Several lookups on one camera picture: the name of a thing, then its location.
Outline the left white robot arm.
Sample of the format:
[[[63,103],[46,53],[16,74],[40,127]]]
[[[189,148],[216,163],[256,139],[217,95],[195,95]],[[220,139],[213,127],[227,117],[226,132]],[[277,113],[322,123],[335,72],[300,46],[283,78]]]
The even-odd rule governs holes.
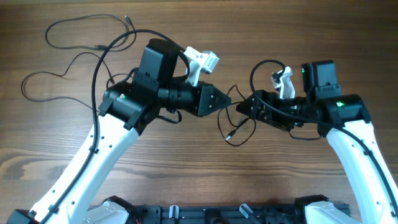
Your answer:
[[[130,203],[110,197],[91,208],[94,196],[161,109],[202,117],[230,105],[228,96],[199,79],[212,73],[218,60],[211,51],[151,39],[140,65],[105,91],[89,135],[60,178],[30,210],[14,210],[8,222],[136,223]]]

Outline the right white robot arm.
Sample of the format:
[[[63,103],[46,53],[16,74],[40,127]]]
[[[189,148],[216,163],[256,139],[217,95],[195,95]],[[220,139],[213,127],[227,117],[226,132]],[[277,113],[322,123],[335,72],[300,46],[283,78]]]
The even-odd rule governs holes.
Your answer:
[[[272,74],[274,92],[252,90],[236,110],[249,118],[290,132],[305,123],[317,125],[338,156],[349,180],[361,223],[397,223],[397,185],[381,155],[371,116],[358,95],[343,95],[332,60],[301,68],[304,97],[295,96],[292,70]]]

